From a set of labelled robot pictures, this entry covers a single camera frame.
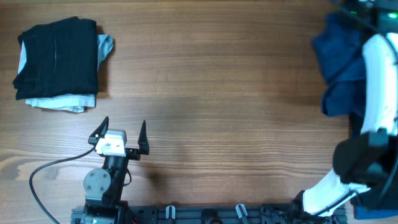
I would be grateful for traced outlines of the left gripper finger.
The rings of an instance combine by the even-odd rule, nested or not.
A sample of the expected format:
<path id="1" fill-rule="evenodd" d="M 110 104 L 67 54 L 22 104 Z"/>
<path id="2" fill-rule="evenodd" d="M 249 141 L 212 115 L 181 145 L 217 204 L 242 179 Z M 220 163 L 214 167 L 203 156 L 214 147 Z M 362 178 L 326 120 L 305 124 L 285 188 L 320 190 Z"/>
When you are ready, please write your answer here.
<path id="1" fill-rule="evenodd" d="M 137 140 L 137 144 L 139 146 L 140 151 L 148 151 L 149 150 L 149 142 L 147 138 L 147 128 L 146 121 L 142 122 L 141 130 L 139 133 L 139 138 Z"/>
<path id="2" fill-rule="evenodd" d="M 103 138 L 106 134 L 109 126 L 109 117 L 106 116 L 105 119 L 101 122 L 101 124 L 93 131 L 91 134 L 92 139 Z"/>

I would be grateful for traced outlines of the navy blue shorts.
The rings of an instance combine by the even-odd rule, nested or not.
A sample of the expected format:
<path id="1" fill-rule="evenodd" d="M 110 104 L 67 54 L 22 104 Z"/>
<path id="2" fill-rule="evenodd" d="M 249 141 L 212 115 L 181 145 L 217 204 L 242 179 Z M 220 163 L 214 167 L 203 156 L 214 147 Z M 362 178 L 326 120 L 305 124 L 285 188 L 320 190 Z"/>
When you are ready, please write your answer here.
<path id="1" fill-rule="evenodd" d="M 326 116 L 364 117 L 366 71 L 362 56 L 363 33 L 334 12 L 326 15 L 323 32 L 312 40 L 321 75 L 327 85 L 321 110 Z"/>

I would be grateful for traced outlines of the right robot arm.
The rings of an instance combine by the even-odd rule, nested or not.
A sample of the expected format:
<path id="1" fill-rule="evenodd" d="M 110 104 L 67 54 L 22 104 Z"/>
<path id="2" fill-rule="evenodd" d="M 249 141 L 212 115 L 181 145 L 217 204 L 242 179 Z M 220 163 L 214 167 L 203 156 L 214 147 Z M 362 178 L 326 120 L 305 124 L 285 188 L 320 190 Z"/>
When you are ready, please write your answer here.
<path id="1" fill-rule="evenodd" d="M 397 215 L 397 2 L 334 5 L 313 46 L 328 85 L 322 111 L 349 116 L 351 133 L 331 171 L 291 202 L 292 222 L 333 218 L 346 202 L 358 220 Z"/>

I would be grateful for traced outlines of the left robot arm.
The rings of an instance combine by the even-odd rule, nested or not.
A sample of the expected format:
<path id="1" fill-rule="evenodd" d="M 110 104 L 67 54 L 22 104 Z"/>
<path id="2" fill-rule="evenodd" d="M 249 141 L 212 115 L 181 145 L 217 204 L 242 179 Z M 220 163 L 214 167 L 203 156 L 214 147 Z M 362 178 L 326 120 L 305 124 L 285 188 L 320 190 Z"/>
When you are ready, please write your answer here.
<path id="1" fill-rule="evenodd" d="M 85 206 L 79 223 L 137 223 L 134 212 L 126 201 L 121 200 L 121 195 L 127 186 L 125 178 L 131 175 L 129 161 L 138 161 L 142 155 L 149 154 L 146 122 L 141 125 L 137 148 L 126 147 L 125 130 L 110 129 L 108 117 L 89 136 L 88 143 L 104 158 L 104 163 L 85 176 Z"/>

